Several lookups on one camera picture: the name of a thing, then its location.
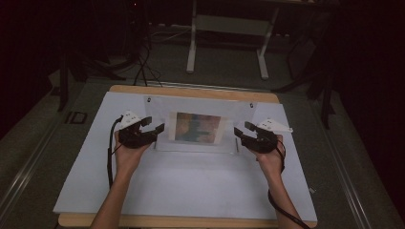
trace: gray carpet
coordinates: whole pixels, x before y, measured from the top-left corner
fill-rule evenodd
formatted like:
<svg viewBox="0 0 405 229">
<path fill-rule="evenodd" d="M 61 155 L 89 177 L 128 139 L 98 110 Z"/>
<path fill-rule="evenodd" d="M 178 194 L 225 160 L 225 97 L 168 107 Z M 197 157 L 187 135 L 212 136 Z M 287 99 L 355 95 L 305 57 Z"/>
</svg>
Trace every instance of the gray carpet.
<svg viewBox="0 0 405 229">
<path fill-rule="evenodd" d="M 269 92 L 270 89 L 291 82 L 285 62 L 286 52 L 274 50 L 266 54 L 271 77 L 268 81 L 263 81 L 259 76 L 254 50 L 213 49 L 205 46 L 197 48 L 196 69 L 193 74 L 185 72 L 188 47 L 179 44 L 153 44 L 148 59 L 149 67 L 153 69 L 152 73 L 156 77 L 159 74 L 155 71 L 160 72 L 160 81 L 182 85 Z M 52 212 L 53 206 L 90 129 L 102 97 L 114 84 L 132 84 L 138 68 L 136 66 L 119 73 L 128 77 L 125 82 L 113 82 L 93 74 L 85 85 L 74 84 L 74 87 L 83 88 L 77 99 L 71 99 L 73 104 L 68 107 L 67 112 L 87 113 L 87 121 L 83 125 L 61 123 L 57 127 L 36 172 L 16 202 L 4 228 L 55 227 L 57 215 Z M 147 71 L 146 77 L 154 76 Z M 309 188 L 314 190 L 311 196 L 319 220 L 316 228 L 359 228 L 350 206 L 350 197 L 342 188 L 344 186 L 336 167 L 335 152 L 339 153 L 347 169 L 371 227 L 405 228 L 340 104 L 338 94 L 334 94 L 332 98 L 332 107 L 336 114 L 330 116 L 330 130 L 327 131 L 319 121 L 319 101 L 307 100 L 305 96 L 307 87 L 308 85 L 304 85 L 289 93 L 278 95 L 285 106 L 288 122 L 294 129 L 293 137 L 307 183 Z M 51 119 L 57 116 L 56 107 L 57 99 L 47 96 L 35 108 L 38 109 L 37 112 L 32 112 L 32 115 L 24 118 L 22 123 L 0 142 L 2 154 L 8 152 L 0 167 L 0 194 L 4 194 L 11 184 L 17 169 L 23 165 L 30 149 L 35 145 L 35 140 L 38 141 L 40 134 L 46 129 L 46 123 L 52 123 Z M 31 130 L 36 130 L 38 134 L 35 135 Z M 14 138 L 25 132 L 30 135 L 21 138 L 24 142 L 15 144 Z"/>
</svg>

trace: picture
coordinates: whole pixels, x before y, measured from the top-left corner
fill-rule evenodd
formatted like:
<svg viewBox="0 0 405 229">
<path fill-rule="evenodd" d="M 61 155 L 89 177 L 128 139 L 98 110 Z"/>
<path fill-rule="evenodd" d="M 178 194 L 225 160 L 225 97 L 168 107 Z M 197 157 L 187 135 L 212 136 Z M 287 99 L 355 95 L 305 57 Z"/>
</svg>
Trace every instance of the picture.
<svg viewBox="0 0 405 229">
<path fill-rule="evenodd" d="M 171 113 L 169 139 L 218 144 L 224 134 L 226 118 L 205 114 Z"/>
</svg>

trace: dark floor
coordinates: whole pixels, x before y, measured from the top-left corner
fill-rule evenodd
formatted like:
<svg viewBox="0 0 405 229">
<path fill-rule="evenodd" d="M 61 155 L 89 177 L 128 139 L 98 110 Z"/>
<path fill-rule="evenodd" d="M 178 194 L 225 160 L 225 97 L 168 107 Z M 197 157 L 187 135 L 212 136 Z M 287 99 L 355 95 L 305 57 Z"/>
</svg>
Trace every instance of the dark floor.
<svg viewBox="0 0 405 229">
<path fill-rule="evenodd" d="M 146 77 L 150 86 L 227 87 L 232 90 L 270 92 L 290 83 L 286 38 L 271 40 L 266 54 L 270 79 L 260 78 L 254 49 L 201 41 L 197 48 L 193 74 L 185 72 L 188 47 L 182 40 L 153 43 Z M 58 113 L 58 97 L 45 96 L 0 142 L 0 195 L 7 192 L 12 179 L 33 151 L 41 151 L 33 175 L 0 228 L 54 228 L 57 200 L 75 157 L 87 135 L 98 106 L 114 84 L 132 84 L 139 66 L 117 71 L 127 77 L 116 82 L 97 75 L 86 83 L 71 80 L 70 103 Z M 339 94 L 333 93 L 330 130 L 320 121 L 321 103 L 308 100 L 307 85 L 285 94 L 277 94 L 285 106 L 288 122 L 294 129 L 294 141 L 307 178 L 315 211 L 316 228 L 405 228 L 376 174 L 367 151 L 352 126 Z M 64 123 L 68 112 L 88 114 L 83 125 Z M 47 144 L 35 148 L 47 130 L 55 127 Z"/>
</svg>

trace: person's right arm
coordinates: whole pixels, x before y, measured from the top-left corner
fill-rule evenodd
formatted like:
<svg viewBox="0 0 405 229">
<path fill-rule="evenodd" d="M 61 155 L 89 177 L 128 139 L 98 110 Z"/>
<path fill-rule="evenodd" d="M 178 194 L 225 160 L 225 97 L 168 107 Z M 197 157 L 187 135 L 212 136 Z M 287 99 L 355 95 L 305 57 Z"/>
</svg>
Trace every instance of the person's right arm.
<svg viewBox="0 0 405 229">
<path fill-rule="evenodd" d="M 277 137 L 281 142 L 283 142 L 283 137 L 281 135 L 277 135 Z M 278 142 L 277 147 L 284 156 L 286 152 L 282 143 Z M 294 204 L 289 198 L 288 192 L 286 190 L 286 187 L 284 186 L 281 177 L 283 164 L 280 154 L 278 154 L 276 150 L 273 150 L 268 154 L 259 154 L 253 151 L 252 153 L 256 155 L 260 167 L 262 168 L 262 171 L 265 174 L 268 183 L 268 189 L 275 203 L 286 212 L 300 219 L 300 216 L 298 215 L 298 212 L 295 209 Z M 276 216 L 279 223 L 279 228 L 281 229 L 302 228 L 294 221 L 292 221 L 285 215 L 281 214 L 279 211 L 276 211 Z"/>
</svg>

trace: clear plastic stand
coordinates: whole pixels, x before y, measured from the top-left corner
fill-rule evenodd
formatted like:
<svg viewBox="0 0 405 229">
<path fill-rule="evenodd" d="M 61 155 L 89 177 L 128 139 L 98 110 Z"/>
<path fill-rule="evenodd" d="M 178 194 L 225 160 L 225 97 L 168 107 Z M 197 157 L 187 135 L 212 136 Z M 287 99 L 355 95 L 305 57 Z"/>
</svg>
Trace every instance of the clear plastic stand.
<svg viewBox="0 0 405 229">
<path fill-rule="evenodd" d="M 147 116 L 165 123 L 154 149 L 160 152 L 238 154 L 233 128 L 251 121 L 257 103 L 219 99 L 148 96 Z"/>
</svg>

